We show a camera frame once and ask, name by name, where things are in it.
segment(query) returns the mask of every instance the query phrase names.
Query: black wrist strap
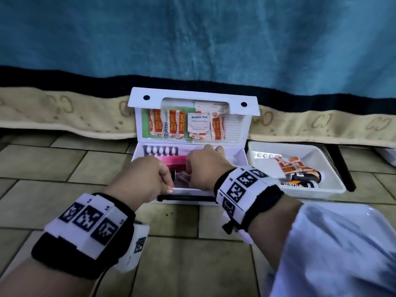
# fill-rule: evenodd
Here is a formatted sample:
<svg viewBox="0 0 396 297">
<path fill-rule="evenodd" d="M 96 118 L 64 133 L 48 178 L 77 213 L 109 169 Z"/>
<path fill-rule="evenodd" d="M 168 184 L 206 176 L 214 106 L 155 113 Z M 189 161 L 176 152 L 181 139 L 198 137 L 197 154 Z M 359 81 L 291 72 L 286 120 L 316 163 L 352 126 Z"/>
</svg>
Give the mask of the black wrist strap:
<svg viewBox="0 0 396 297">
<path fill-rule="evenodd" d="M 44 233 L 32 249 L 32 257 L 49 268 L 86 279 L 97 279 L 104 270 L 118 262 L 129 248 L 133 237 L 135 213 L 126 204 L 103 193 L 95 193 L 114 203 L 128 216 L 96 260 L 76 249 L 70 242 Z"/>
<path fill-rule="evenodd" d="M 220 189 L 223 182 L 227 179 L 228 175 L 236 168 L 231 169 L 225 172 L 220 178 L 216 181 L 214 187 L 215 196 L 217 195 L 217 191 Z M 256 198 L 255 202 L 252 206 L 246 211 L 245 217 L 242 221 L 242 224 L 238 224 L 231 218 L 229 227 L 223 227 L 224 230 L 230 234 L 232 232 L 232 228 L 236 227 L 237 229 L 243 229 L 248 232 L 248 228 L 252 220 L 259 214 L 263 213 L 267 210 L 270 210 L 275 204 L 278 203 L 279 199 L 283 196 L 283 191 L 277 185 L 269 186 L 264 191 L 262 191 Z"/>
</svg>

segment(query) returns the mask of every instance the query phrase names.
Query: open white case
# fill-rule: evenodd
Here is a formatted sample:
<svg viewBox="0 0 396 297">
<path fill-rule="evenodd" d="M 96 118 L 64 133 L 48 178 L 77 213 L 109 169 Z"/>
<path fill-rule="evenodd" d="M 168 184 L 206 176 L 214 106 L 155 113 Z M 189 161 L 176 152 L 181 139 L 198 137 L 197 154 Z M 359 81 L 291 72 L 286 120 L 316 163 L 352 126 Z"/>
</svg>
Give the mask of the open white case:
<svg viewBox="0 0 396 297">
<path fill-rule="evenodd" d="M 135 108 L 138 140 L 132 160 L 145 156 L 147 154 L 145 152 L 146 146 L 151 146 L 151 148 L 162 147 L 163 149 L 176 147 L 178 155 L 187 155 L 192 150 L 202 149 L 205 144 L 211 144 L 214 146 L 222 145 L 226 158 L 232 164 L 248 164 L 244 148 L 250 121 L 252 116 L 260 115 L 259 104 L 255 96 L 133 87 L 128 106 Z M 150 134 L 148 109 L 166 111 L 167 109 L 180 108 L 187 112 L 196 112 L 198 110 L 211 112 L 211 110 L 215 111 L 214 108 L 218 108 L 217 106 L 225 109 L 224 139 L 213 139 L 210 131 L 203 140 L 191 139 L 188 137 L 186 130 L 185 133 L 187 135 L 182 139 L 156 137 Z M 187 184 L 175 183 L 175 186 L 173 195 L 159 196 L 156 202 L 215 205 L 213 192 L 191 189 Z"/>
</svg>

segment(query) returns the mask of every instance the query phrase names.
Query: blue cloth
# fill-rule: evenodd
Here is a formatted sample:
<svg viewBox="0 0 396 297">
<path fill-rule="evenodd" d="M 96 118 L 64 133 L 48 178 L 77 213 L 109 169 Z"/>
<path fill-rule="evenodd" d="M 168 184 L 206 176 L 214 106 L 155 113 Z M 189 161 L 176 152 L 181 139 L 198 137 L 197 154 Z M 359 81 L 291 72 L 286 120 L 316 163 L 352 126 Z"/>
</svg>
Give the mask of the blue cloth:
<svg viewBox="0 0 396 297">
<path fill-rule="evenodd" d="M 0 65 L 396 96 L 396 0 L 0 0 Z"/>
<path fill-rule="evenodd" d="M 386 245 L 339 214 L 305 204 L 286 240 L 270 297 L 395 296 L 395 247 Z"/>
</svg>

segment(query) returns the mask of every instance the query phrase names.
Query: beige fabric trim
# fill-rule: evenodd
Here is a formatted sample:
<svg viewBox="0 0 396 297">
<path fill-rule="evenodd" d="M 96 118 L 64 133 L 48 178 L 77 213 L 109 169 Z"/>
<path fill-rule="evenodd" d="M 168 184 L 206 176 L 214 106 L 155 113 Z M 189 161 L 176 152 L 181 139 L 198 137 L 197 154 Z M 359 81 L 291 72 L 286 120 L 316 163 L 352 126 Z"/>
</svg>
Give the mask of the beige fabric trim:
<svg viewBox="0 0 396 297">
<path fill-rule="evenodd" d="M 31 87 L 0 88 L 0 127 L 58 129 L 99 139 L 136 137 L 129 96 L 102 99 Z M 260 105 L 249 139 L 363 144 L 396 148 L 395 116 L 354 115 L 336 110 L 281 112 Z"/>
</svg>

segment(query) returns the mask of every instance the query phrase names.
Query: black fabric border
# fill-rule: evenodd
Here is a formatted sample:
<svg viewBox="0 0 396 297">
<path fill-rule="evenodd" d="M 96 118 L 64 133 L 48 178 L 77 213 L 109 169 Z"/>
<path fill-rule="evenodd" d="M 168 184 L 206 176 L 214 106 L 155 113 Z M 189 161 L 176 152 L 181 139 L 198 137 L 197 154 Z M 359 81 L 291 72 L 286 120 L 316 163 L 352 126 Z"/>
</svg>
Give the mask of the black fabric border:
<svg viewBox="0 0 396 297">
<path fill-rule="evenodd" d="M 284 112 L 340 110 L 358 115 L 396 115 L 396 99 L 393 98 L 372 99 L 352 94 L 301 96 L 265 87 L 211 81 L 185 81 L 139 75 L 94 78 L 58 70 L 0 66 L 0 87 L 35 87 L 44 91 L 72 91 L 99 98 L 115 98 L 129 95 L 134 86 L 257 96 L 259 104 Z"/>
</svg>

